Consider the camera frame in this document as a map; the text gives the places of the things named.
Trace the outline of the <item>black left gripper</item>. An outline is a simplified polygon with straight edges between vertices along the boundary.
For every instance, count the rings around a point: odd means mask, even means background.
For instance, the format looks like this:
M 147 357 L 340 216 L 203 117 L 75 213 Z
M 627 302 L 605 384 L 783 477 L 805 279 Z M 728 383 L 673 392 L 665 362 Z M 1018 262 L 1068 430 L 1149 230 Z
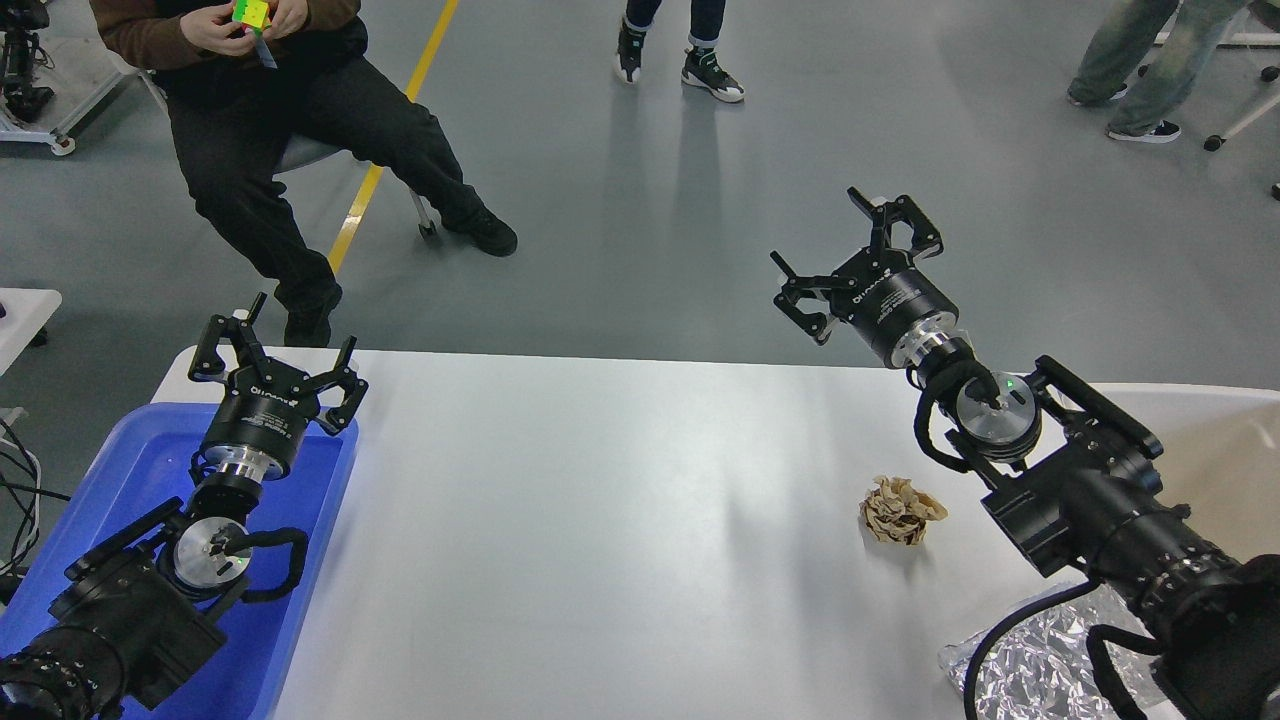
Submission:
M 268 295 L 259 292 L 246 318 L 212 315 L 198 337 L 188 370 L 192 382 L 225 388 L 198 447 L 201 460 L 220 468 L 248 466 L 247 477 L 259 483 L 291 474 L 311 420 L 328 436 L 348 429 L 369 389 L 351 366 L 355 336 L 346 338 L 333 368 L 317 375 L 280 361 L 268 363 L 253 331 L 266 300 Z M 223 345 L 234 351 L 237 366 L 232 370 L 220 355 Z M 319 410 L 319 396 L 333 388 L 342 389 L 342 401 Z

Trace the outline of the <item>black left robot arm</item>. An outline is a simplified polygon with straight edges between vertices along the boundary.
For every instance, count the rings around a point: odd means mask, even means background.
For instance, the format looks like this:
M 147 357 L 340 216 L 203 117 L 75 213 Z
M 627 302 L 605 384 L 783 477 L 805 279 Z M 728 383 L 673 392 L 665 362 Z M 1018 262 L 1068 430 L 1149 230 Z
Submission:
M 65 569 L 54 624 L 3 660 L 5 719 L 119 719 L 125 698 L 157 707 L 225 643 L 218 620 L 300 587 L 310 534 L 251 530 L 270 480 L 288 477 L 310 425 L 348 429 L 369 384 L 347 338 L 332 369 L 310 374 L 266 354 L 253 324 L 212 316 L 189 365 L 224 395 L 189 460 L 195 489 L 169 498 Z

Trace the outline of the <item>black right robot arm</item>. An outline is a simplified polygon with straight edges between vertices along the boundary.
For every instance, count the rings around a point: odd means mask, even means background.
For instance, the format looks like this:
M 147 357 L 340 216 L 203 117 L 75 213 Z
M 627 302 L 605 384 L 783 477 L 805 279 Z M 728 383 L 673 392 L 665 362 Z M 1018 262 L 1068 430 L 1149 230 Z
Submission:
M 1151 656 L 1183 717 L 1275 719 L 1277 556 L 1239 562 L 1187 525 L 1187 505 L 1162 505 L 1157 437 L 1057 360 L 1041 356 L 1025 375 L 988 369 L 957 328 L 957 306 L 916 268 L 943 251 L 927 214 L 908 195 L 847 195 L 872 223 L 869 243 L 826 275 L 799 275 L 772 252 L 774 305 L 817 345 L 842 322 L 884 366 L 904 369 L 920 393 L 922 452 L 984 482 L 986 511 L 1041 575 L 1071 566 L 1085 577 L 987 633 L 966 666 L 965 715 L 977 717 L 979 673 L 1005 633 L 1107 585 L 1146 629 L 1085 634 L 1094 683 L 1119 717 L 1143 712 L 1111 646 Z

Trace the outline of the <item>person's right hand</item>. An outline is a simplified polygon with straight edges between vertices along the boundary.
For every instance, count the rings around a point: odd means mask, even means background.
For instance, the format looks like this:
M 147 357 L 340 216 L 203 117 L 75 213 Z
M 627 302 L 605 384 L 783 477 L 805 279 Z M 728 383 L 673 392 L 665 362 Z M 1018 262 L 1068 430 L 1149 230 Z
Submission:
M 243 56 L 255 50 L 253 31 L 233 20 L 236 3 L 202 6 L 180 18 L 180 31 L 197 49 L 221 56 Z

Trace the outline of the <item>person's left hand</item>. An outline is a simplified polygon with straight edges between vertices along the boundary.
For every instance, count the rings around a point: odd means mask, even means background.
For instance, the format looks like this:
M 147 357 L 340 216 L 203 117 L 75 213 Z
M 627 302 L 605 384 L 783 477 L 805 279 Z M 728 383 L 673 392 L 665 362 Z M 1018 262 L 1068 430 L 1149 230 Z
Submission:
M 270 24 L 262 32 L 266 41 L 280 40 L 301 31 L 308 22 L 310 6 L 306 0 L 268 1 Z

